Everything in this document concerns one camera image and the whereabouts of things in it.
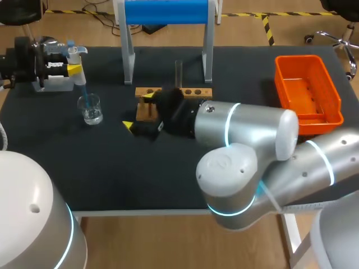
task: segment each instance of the yellow object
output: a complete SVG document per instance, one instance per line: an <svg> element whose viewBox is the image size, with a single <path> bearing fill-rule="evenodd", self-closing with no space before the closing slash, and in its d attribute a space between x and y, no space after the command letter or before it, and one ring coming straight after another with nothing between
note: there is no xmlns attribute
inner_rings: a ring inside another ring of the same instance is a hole
<svg viewBox="0 0 359 269"><path fill-rule="evenodd" d="M130 128L131 128L131 126L133 125L133 122L122 122L122 123L126 126L126 128L127 128L129 131L131 131Z"/></svg>
<svg viewBox="0 0 359 269"><path fill-rule="evenodd" d="M79 74L79 73L81 73L81 71L82 71L82 65L80 65L80 64L68 64L67 65L67 73L68 73L69 77Z"/></svg>
<svg viewBox="0 0 359 269"><path fill-rule="evenodd" d="M145 95L143 95L143 96L141 96L141 97L143 97L143 98L152 98L152 96L153 96L154 94L155 94L155 93L152 92L152 93L150 93L150 94L145 94Z"/></svg>

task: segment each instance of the orange plastic basket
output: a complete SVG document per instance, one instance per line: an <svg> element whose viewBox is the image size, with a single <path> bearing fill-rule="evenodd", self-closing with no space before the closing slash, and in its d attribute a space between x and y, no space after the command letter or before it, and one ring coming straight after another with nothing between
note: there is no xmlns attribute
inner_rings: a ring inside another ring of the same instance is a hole
<svg viewBox="0 0 359 269"><path fill-rule="evenodd" d="M280 103L297 113L300 135L327 133L343 124L342 101L319 56L278 56L275 68Z"/></svg>

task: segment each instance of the table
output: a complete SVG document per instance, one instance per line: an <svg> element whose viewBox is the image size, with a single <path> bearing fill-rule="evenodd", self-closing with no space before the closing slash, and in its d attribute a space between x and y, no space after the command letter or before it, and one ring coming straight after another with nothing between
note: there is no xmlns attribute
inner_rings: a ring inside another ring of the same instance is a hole
<svg viewBox="0 0 359 269"><path fill-rule="evenodd" d="M195 169L210 149L162 133L156 142L134 138L122 125L134 120L135 87L174 84L174 61L183 60L183 86L206 87L200 48L136 48L134 84L123 85L120 48L89 48L83 56L88 92L97 93L104 120L89 127L72 92L11 90L0 114L9 150L38 162L72 210L82 216L207 214ZM214 100L280 106L274 84L278 55L322 57L342 98L344 126L359 126L359 103L331 47L217 47ZM297 203L329 201L359 189L358 176Z"/></svg>

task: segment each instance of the white metal frame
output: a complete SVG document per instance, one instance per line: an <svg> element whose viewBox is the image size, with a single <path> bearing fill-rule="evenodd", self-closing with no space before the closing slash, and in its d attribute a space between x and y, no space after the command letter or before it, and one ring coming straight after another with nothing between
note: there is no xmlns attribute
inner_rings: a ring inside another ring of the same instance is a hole
<svg viewBox="0 0 359 269"><path fill-rule="evenodd" d="M116 0L118 7L118 24L121 31L122 61L125 84L132 84L135 68L135 51L132 44L130 27L126 24L125 0ZM216 0L208 0L208 22L205 25L205 34L202 50L204 81L212 82L213 43L214 43L214 14Z"/></svg>

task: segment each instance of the blue tube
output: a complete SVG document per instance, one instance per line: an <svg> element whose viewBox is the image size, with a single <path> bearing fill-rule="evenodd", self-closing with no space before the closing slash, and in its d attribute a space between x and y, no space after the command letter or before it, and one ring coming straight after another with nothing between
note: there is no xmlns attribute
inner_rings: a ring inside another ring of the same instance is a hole
<svg viewBox="0 0 359 269"><path fill-rule="evenodd" d="M86 90L86 85L80 85L79 87L81 88L82 95L85 98L86 107L89 108L90 103L89 103L88 92Z"/></svg>
<svg viewBox="0 0 359 269"><path fill-rule="evenodd" d="M208 0L125 2L126 24L207 24Z"/></svg>

